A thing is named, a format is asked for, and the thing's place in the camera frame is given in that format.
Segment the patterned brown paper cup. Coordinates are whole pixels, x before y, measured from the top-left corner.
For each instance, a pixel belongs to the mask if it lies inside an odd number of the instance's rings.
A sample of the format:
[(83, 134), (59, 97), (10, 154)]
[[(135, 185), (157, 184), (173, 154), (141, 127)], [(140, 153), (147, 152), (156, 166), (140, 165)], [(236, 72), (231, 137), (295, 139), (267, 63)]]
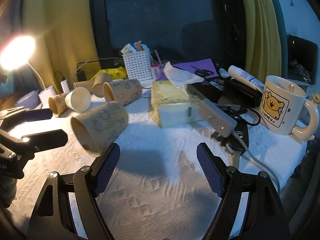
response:
[(126, 106), (139, 99), (142, 95), (142, 85), (137, 79), (116, 80), (103, 84), (103, 96), (107, 103), (120, 102)]

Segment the yellow plastic bag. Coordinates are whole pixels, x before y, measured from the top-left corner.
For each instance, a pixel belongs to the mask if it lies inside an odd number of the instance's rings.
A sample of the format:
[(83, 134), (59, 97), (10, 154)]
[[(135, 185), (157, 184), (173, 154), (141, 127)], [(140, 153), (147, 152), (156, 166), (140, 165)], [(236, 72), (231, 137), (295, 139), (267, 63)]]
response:
[(91, 78), (91, 80), (94, 80), (101, 73), (106, 73), (106, 74), (110, 75), (113, 80), (127, 78), (126, 69), (124, 67), (120, 66), (118, 68), (101, 69)]

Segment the white textured tablecloth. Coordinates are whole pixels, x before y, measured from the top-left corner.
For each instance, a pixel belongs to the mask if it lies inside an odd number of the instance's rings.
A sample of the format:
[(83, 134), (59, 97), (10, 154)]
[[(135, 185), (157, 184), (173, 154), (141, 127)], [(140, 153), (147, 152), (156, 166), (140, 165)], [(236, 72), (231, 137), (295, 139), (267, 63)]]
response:
[[(149, 97), (145, 91), (126, 107), (129, 123), (116, 139), (120, 159), (97, 203), (115, 239), (201, 239), (220, 198), (209, 187), (196, 148), (205, 142), (226, 164), (231, 155), (210, 137), (213, 129), (204, 121), (159, 127)], [(23, 233), (50, 172), (74, 173), (94, 161), (75, 137), (72, 116), (74, 112), (67, 111), (59, 118), (26, 122), (12, 130), (16, 137), (56, 129), (68, 134), (64, 147), (37, 153), (17, 182), (7, 213)]]

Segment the white tube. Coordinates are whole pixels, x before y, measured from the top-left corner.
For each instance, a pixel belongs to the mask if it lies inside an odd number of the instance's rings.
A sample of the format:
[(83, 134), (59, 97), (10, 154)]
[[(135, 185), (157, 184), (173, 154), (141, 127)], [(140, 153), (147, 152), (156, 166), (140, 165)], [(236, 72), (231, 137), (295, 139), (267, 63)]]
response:
[(261, 93), (263, 92), (264, 84), (245, 70), (232, 65), (228, 68), (228, 74), (230, 77), (236, 79), (244, 85), (247, 85), (248, 87), (251, 87), (252, 89), (255, 89)]

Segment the yellow curtain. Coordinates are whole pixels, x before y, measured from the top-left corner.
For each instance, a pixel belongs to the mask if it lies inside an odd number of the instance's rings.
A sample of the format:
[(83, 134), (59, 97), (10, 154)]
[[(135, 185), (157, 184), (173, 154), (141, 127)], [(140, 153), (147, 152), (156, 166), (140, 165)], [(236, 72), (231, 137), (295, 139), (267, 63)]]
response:
[(281, 75), (281, 45), (272, 0), (243, 0), (246, 18), (245, 71), (265, 82)]

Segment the white bear print mug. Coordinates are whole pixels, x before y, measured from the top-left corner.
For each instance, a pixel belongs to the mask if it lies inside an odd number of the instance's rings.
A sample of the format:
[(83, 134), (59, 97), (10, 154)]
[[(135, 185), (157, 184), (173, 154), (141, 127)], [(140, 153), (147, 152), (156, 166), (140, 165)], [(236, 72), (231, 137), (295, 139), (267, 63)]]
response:
[[(306, 127), (297, 125), (303, 108), (310, 114)], [(306, 98), (306, 93), (297, 84), (282, 77), (266, 77), (259, 108), (261, 122), (279, 135), (294, 135), (300, 141), (311, 141), (319, 126), (317, 105)]]

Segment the white charger plug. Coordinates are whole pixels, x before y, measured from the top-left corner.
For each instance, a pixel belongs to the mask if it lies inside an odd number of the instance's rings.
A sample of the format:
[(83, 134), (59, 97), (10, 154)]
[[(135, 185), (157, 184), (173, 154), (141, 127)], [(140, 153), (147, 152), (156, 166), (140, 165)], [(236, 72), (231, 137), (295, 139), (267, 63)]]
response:
[(70, 92), (70, 88), (68, 86), (68, 82), (67, 82), (66, 79), (61, 81), (61, 87), (62, 87), (63, 93), (69, 93)]

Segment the white desk lamp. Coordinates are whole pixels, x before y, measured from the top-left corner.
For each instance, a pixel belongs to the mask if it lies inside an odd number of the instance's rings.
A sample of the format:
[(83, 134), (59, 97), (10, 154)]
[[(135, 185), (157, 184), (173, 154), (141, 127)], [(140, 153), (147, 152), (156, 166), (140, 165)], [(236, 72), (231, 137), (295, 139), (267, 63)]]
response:
[(29, 63), (29, 59), (35, 51), (35, 39), (31, 36), (18, 36), (1, 52), (1, 67), (4, 70), (18, 69), (23, 65), (28, 65), (40, 79), (43, 90), (39, 93), (39, 99), (43, 108), (49, 108), (49, 98), (56, 95), (53, 86), (47, 87), (39, 72)]

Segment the brown paper cup behind white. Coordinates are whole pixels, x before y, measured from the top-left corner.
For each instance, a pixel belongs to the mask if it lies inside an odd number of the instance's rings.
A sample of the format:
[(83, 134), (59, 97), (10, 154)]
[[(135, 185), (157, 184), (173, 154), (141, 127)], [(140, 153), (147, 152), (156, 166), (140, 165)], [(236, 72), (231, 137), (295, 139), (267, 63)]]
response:
[(67, 111), (68, 107), (65, 103), (65, 98), (68, 94), (69, 92), (57, 94), (49, 98), (49, 109), (52, 111), (53, 116), (55, 116), (56, 118)]

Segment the yellow tissue box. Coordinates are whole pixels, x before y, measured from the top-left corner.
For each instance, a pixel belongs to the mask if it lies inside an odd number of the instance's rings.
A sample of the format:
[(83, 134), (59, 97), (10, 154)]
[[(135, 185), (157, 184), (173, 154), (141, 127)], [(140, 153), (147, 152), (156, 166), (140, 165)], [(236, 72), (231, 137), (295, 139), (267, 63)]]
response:
[(200, 98), (192, 92), (185, 93), (170, 81), (153, 81), (151, 106), (153, 119), (161, 128), (169, 128), (202, 121), (199, 114)]

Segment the black box device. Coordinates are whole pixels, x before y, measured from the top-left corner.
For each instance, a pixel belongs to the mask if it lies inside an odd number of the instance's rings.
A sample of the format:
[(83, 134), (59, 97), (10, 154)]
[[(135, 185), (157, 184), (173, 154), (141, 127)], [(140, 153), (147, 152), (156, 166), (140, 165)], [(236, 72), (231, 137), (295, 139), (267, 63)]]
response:
[(218, 103), (222, 98), (227, 98), (242, 107), (256, 108), (260, 105), (262, 98), (262, 92), (230, 77), (205, 79), (188, 84), (187, 89), (201, 100), (209, 99), (213, 103)]

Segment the far lying brown cup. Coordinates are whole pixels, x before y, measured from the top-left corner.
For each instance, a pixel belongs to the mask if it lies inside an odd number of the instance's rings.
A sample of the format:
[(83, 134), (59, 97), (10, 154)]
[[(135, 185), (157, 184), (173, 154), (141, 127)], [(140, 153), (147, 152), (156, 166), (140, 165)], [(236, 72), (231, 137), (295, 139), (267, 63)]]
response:
[(93, 94), (93, 85), (94, 81), (93, 80), (86, 80), (86, 81), (79, 81), (79, 82), (73, 82), (73, 88), (77, 87), (84, 87), (87, 89), (91, 94)]

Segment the white perforated basket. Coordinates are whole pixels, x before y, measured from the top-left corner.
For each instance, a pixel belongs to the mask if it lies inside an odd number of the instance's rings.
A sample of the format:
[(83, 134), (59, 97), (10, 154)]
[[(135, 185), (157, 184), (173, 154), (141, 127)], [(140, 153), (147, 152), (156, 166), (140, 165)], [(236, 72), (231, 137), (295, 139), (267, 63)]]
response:
[(151, 60), (147, 50), (123, 55), (125, 69), (129, 79), (151, 80)]

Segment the cartoon printed brown paper cup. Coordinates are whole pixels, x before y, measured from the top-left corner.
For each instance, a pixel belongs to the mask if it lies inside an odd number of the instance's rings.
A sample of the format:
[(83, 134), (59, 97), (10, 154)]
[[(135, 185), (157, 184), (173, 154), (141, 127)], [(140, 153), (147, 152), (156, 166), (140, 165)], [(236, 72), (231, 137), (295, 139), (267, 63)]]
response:
[(71, 118), (71, 127), (80, 145), (99, 157), (127, 127), (128, 113), (122, 103), (111, 101)]

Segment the plain brown paper cup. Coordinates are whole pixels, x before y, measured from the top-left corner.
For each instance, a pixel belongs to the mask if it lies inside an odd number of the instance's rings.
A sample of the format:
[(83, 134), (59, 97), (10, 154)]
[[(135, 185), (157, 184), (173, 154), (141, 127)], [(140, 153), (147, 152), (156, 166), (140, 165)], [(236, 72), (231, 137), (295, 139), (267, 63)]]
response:
[(106, 82), (112, 82), (112, 77), (111, 75), (102, 72), (99, 73), (95, 78), (94, 78), (94, 83), (93, 83), (93, 94), (99, 98), (103, 98), (103, 84)]

